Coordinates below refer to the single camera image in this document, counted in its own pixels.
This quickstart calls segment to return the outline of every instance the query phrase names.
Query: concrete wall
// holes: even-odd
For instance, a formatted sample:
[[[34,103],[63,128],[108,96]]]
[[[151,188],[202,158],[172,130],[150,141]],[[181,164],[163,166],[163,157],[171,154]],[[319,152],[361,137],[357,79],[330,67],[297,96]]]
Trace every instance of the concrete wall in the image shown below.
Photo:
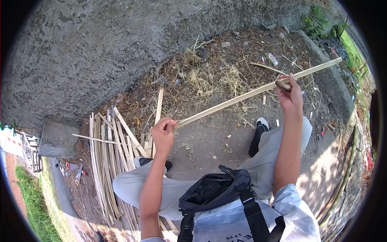
[[[16,119],[19,126],[37,130],[44,117],[79,125],[198,35],[203,39],[273,23],[301,29],[314,5],[330,23],[345,21],[335,0],[44,1],[9,56],[1,83],[1,121]]]

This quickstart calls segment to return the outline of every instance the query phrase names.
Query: black shoe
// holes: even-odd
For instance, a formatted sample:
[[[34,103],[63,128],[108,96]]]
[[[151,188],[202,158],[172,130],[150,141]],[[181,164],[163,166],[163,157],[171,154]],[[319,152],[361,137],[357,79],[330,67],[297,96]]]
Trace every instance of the black shoe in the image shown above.
[[[153,159],[151,158],[144,158],[144,157],[141,157],[139,159],[139,162],[140,162],[140,166],[143,166],[145,164],[148,164],[149,162],[151,162]],[[170,162],[169,160],[165,161],[165,168],[167,168],[167,172],[172,168],[172,162]]]
[[[261,135],[263,132],[269,131],[269,127],[267,124],[267,121],[264,118],[258,118],[257,122],[255,123],[255,134],[254,138],[251,141],[250,149],[248,150],[248,154],[250,157],[254,157],[255,154],[258,153],[258,144],[261,140]]]

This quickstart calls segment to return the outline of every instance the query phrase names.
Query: concrete block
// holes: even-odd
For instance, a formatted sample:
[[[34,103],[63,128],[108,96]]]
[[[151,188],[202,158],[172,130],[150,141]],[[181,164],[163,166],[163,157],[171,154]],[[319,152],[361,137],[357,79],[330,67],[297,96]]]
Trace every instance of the concrete block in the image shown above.
[[[42,137],[39,141],[39,155],[55,158],[71,158],[75,155],[74,145],[79,128],[60,124],[50,118],[43,122]]]

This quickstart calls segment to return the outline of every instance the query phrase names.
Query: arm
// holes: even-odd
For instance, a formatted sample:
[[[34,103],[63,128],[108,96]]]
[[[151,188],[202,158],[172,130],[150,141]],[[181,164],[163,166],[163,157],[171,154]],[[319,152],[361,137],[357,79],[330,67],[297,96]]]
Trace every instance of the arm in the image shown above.
[[[163,191],[165,161],[173,145],[173,127],[177,122],[162,118],[151,130],[156,154],[139,200],[141,239],[163,237],[159,225],[159,209]]]
[[[284,128],[279,147],[276,165],[274,167],[273,194],[287,184],[296,184],[300,172],[301,135],[302,135],[302,94],[300,86],[290,74],[292,85],[290,93],[277,89],[278,98],[284,109]]]

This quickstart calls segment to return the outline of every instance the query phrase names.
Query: white shoe sole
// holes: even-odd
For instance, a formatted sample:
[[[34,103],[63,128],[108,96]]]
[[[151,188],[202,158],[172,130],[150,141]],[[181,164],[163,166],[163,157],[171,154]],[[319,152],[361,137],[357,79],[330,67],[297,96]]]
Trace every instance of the white shoe sole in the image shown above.
[[[267,130],[269,130],[269,125],[267,124],[267,121],[266,121],[264,118],[262,118],[262,117],[260,117],[260,118],[257,119],[257,121],[255,122],[255,127],[257,127],[258,121],[261,121],[261,124],[266,125]]]

